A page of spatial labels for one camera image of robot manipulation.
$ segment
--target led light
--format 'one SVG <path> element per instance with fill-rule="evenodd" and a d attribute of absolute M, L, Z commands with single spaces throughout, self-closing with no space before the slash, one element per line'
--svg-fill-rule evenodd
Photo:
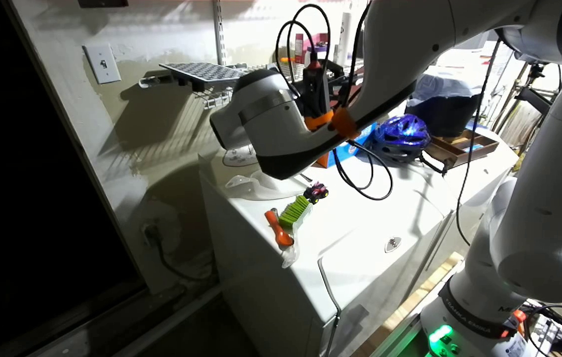
<path fill-rule="evenodd" d="M 459 344 L 453 340 L 455 328 L 451 324 L 441 324 L 430 334 L 432 350 L 439 357 L 453 357 L 459 352 Z"/>

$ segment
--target white robot link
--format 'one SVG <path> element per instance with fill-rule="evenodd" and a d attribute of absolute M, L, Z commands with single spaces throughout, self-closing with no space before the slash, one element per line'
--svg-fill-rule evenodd
<path fill-rule="evenodd" d="M 285 76 L 261 68 L 239 80 L 213 128 L 225 148 L 251 142 L 267 174 L 295 176 L 410 96 L 443 49 L 489 29 L 527 61 L 562 65 L 562 0 L 374 0 L 362 39 L 362 92 L 330 124 L 310 130 Z M 463 330 L 463 354 L 507 354 L 493 332 L 527 297 L 562 301 L 562 90 L 426 324 L 449 314 Z"/>

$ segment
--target dark doorway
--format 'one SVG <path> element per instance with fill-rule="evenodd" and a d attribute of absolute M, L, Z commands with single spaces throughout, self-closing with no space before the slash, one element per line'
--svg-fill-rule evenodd
<path fill-rule="evenodd" d="M 0 344 L 138 281 L 78 152 L 0 1 Z"/>

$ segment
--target white table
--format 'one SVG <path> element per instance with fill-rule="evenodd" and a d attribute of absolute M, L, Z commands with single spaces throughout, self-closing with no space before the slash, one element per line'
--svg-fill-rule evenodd
<path fill-rule="evenodd" d="M 223 152 L 201 162 L 225 297 L 259 350 L 279 357 L 348 354 L 358 348 L 406 299 L 418 265 L 457 203 L 465 174 L 465 166 L 445 176 L 422 162 L 392 166 L 394 191 L 376 201 L 352 189 L 334 166 L 310 166 L 304 174 L 324 182 L 330 193 L 312 205 L 295 235 L 298 253 L 289 255 L 265 211 L 283 211 L 295 195 L 233 195 L 225 182 L 259 166 L 227 166 Z M 515 162 L 517 154 L 503 142 L 473 160 L 463 201 L 485 203 Z M 358 184 L 368 180 L 364 158 L 342 164 Z M 295 184 L 297 191 L 308 186 L 302 176 L 287 184 Z M 382 195 L 388 184 L 386 170 L 376 166 L 368 191 Z"/>

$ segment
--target wall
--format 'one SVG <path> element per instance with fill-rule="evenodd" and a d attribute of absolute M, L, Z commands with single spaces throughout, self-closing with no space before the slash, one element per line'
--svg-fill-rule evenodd
<path fill-rule="evenodd" d="M 191 275 L 209 269 L 209 229 L 201 205 L 197 154 L 217 146 L 209 128 L 209 92 L 144 78 L 167 72 L 161 63 L 217 63 L 213 0 L 130 0 L 126 7 L 80 7 L 78 0 L 5 0 L 48 82 L 66 128 L 118 217 L 126 245 L 152 291 L 177 277 L 163 267 L 146 223 L 167 235 L 167 257 Z M 302 0 L 223 0 L 225 63 L 271 63 L 283 21 Z M 334 39 L 342 11 L 356 25 L 364 1 L 324 0 Z M 316 9 L 300 15 L 324 31 Z M 100 84 L 84 45 L 110 45 L 122 78 Z"/>

